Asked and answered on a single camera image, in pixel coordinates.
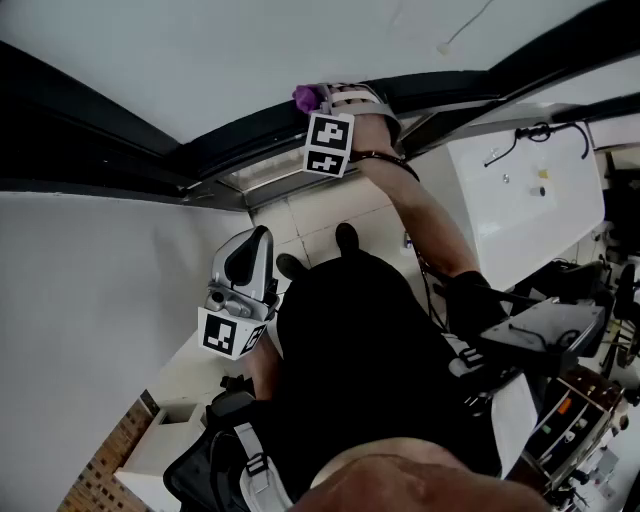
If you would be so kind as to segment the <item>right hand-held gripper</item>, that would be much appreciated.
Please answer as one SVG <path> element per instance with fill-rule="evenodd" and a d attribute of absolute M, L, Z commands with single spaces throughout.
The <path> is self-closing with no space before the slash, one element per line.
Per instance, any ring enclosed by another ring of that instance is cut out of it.
<path fill-rule="evenodd" d="M 319 109 L 308 114 L 303 171 L 342 178 L 351 160 L 355 121 L 358 116 L 381 116 L 396 143 L 402 125 L 388 103 L 365 84 L 319 85 L 323 96 Z"/>

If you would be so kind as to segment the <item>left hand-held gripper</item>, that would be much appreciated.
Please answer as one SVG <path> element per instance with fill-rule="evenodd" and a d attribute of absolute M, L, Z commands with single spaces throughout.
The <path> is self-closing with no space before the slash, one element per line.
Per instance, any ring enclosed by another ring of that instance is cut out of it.
<path fill-rule="evenodd" d="M 198 345 L 230 360 L 251 352 L 279 305 L 278 295 L 268 289 L 272 277 L 273 237 L 266 226 L 229 239 L 214 256 L 216 283 L 209 284 L 205 305 L 198 309 Z M 239 288 L 250 297 L 232 290 Z"/>

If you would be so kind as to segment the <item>purple cloth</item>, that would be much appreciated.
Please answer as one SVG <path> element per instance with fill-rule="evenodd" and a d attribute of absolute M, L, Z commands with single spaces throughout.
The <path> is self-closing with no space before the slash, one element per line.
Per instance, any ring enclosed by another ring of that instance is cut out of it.
<path fill-rule="evenodd" d="M 304 114 L 310 114 L 321 107 L 324 101 L 317 85 L 297 85 L 292 93 L 296 108 Z"/>

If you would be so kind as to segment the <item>person's right forearm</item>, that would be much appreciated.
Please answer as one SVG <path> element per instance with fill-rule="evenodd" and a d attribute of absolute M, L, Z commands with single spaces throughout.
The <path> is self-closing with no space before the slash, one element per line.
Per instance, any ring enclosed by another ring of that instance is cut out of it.
<path fill-rule="evenodd" d="M 383 116 L 355 117 L 352 149 L 399 158 Z M 358 169 L 391 201 L 414 247 L 427 265 L 449 277 L 480 272 L 477 260 L 448 212 L 406 170 L 380 158 L 357 162 Z"/>

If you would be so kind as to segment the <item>person's left forearm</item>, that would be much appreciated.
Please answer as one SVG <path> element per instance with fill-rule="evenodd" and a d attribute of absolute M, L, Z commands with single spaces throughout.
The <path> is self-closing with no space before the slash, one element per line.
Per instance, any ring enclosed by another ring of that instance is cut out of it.
<path fill-rule="evenodd" d="M 253 381 L 256 399 L 272 400 L 279 385 L 282 365 L 282 358 L 275 345 L 269 339 L 261 340 L 244 360 Z"/>

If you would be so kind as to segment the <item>person's left black shoe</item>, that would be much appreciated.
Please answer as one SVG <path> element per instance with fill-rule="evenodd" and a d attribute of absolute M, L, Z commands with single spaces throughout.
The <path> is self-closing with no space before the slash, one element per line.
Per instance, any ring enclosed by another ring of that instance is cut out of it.
<path fill-rule="evenodd" d="M 304 276 L 307 272 L 307 268 L 296 257 L 287 253 L 281 253 L 276 257 L 276 268 L 290 281 Z"/>

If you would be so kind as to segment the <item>person's black shoe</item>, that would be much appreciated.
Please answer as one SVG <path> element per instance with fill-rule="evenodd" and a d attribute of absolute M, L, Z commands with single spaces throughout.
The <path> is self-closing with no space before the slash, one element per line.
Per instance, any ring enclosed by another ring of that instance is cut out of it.
<path fill-rule="evenodd" d="M 355 254 L 360 250 L 357 231 L 349 223 L 343 222 L 336 227 L 335 239 L 342 257 Z"/>
<path fill-rule="evenodd" d="M 307 272 L 307 268 L 296 257 L 287 253 L 281 253 L 276 257 L 276 268 L 290 281 L 304 276 Z"/>

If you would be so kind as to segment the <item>person's right black shoe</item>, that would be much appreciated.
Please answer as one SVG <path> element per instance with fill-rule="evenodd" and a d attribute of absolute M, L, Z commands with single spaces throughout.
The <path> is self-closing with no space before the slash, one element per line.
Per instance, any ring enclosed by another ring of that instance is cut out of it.
<path fill-rule="evenodd" d="M 355 254 L 360 250 L 357 231 L 349 223 L 343 222 L 336 227 L 335 239 L 342 257 Z"/>

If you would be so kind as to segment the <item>white window pane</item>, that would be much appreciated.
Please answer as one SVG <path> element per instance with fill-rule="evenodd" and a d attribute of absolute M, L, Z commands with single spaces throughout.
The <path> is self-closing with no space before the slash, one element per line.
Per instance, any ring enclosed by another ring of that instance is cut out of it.
<path fill-rule="evenodd" d="M 0 0 L 0 42 L 186 143 L 298 84 L 487 70 L 601 0 Z"/>

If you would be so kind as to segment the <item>person's black clothed body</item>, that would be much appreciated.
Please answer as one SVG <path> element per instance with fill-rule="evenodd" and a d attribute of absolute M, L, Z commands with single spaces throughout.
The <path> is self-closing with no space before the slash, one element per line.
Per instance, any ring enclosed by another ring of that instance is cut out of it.
<path fill-rule="evenodd" d="M 469 368 L 463 350 L 507 317 L 486 280 L 445 287 L 440 329 L 405 278 L 363 251 L 295 278 L 277 316 L 282 373 L 273 396 L 218 396 L 204 434 L 166 470 L 181 512 L 267 512 L 299 501 L 355 448 L 408 440 L 473 472 L 507 476 L 537 421 L 526 377 Z"/>

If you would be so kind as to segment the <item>grey white harness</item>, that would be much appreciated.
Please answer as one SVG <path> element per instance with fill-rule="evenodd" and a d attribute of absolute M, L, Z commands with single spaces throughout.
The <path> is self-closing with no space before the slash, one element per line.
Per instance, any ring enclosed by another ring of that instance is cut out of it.
<path fill-rule="evenodd" d="M 400 437 L 508 481 L 492 415 L 472 412 L 451 343 L 431 322 L 320 320 L 279 335 L 273 399 L 254 390 L 218 396 L 204 433 L 166 470 L 180 512 L 289 512 L 331 459 Z"/>

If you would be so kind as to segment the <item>black faucet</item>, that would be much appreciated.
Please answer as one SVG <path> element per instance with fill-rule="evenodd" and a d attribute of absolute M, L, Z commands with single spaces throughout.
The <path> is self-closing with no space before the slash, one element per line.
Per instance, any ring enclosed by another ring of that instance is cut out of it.
<path fill-rule="evenodd" d="M 548 140 L 550 136 L 551 127 L 545 122 L 539 122 L 530 128 L 518 128 L 514 131 L 513 142 L 511 146 L 498 156 L 494 156 L 490 160 L 484 162 L 483 166 L 487 168 L 495 162 L 505 158 L 516 148 L 518 142 L 522 139 L 529 139 L 534 142 L 544 142 Z"/>

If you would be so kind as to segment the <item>white box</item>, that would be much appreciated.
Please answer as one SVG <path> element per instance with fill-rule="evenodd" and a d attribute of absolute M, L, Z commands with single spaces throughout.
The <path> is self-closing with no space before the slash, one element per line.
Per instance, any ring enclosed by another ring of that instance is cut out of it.
<path fill-rule="evenodd" d="M 162 407 L 133 452 L 114 474 L 116 480 L 153 512 L 179 512 L 180 502 L 165 487 L 166 469 L 205 430 L 205 405 Z"/>

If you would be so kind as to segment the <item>white sink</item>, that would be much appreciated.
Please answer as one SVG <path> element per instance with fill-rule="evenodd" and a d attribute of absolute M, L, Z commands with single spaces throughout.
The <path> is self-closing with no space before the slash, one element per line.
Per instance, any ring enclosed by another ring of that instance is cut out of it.
<path fill-rule="evenodd" d="M 584 122 L 547 123 L 544 142 L 522 139 L 505 158 L 514 131 L 454 140 L 446 149 L 457 173 L 479 266 L 492 287 L 506 290 L 597 227 L 604 199 L 589 128 Z M 548 171 L 548 179 L 538 176 Z M 505 183 L 503 174 L 509 174 Z M 543 186 L 545 197 L 530 195 Z"/>

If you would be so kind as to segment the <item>black electronics box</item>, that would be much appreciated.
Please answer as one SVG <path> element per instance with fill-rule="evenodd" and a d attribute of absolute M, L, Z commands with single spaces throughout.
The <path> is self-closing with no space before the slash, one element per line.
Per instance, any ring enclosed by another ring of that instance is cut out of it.
<path fill-rule="evenodd" d="M 591 303 L 539 302 L 478 337 L 476 348 L 494 362 L 557 377 L 602 339 L 606 309 Z"/>

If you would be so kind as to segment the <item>dark storage shelf rack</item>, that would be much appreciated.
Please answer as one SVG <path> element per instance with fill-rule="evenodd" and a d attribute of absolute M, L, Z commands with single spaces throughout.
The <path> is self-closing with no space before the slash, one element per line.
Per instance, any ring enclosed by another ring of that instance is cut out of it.
<path fill-rule="evenodd" d="M 560 488 L 613 425 L 624 388 L 578 365 L 549 383 L 545 408 L 509 478 L 545 496 Z"/>

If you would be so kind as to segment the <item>black window frame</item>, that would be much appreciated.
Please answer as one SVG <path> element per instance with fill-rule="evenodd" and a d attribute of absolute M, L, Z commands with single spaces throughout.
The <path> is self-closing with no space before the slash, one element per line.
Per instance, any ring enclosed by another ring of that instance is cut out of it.
<path fill-rule="evenodd" d="M 640 55 L 640 35 L 558 28 L 487 70 L 498 98 L 483 106 L 429 108 L 403 144 L 423 153 L 482 115 L 547 87 Z M 24 52 L 0 43 L 0 191 L 66 193 L 182 204 L 198 174 L 182 170 L 172 140 L 114 102 Z"/>

